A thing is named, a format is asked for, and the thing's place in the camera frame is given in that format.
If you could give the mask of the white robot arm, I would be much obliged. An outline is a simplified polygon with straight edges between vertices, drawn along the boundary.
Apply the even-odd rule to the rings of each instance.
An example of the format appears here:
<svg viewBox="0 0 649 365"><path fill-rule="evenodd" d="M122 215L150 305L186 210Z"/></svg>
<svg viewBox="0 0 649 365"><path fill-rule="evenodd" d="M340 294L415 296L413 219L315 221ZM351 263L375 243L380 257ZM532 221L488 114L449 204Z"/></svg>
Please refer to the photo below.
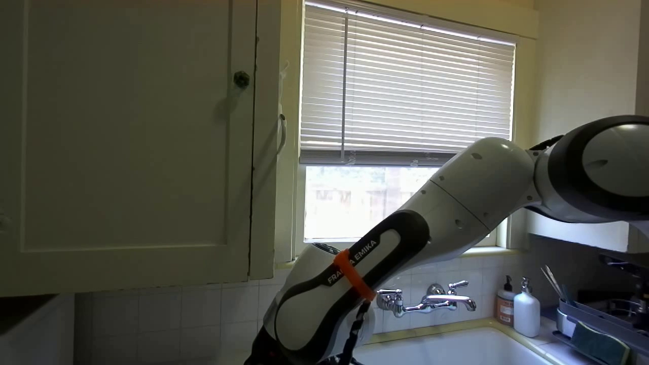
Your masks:
<svg viewBox="0 0 649 365"><path fill-rule="evenodd" d="M564 223L649 221L649 117L610 115L530 150L482 137L346 250L306 248L243 365L349 365L380 286L455 257L519 209Z"/></svg>

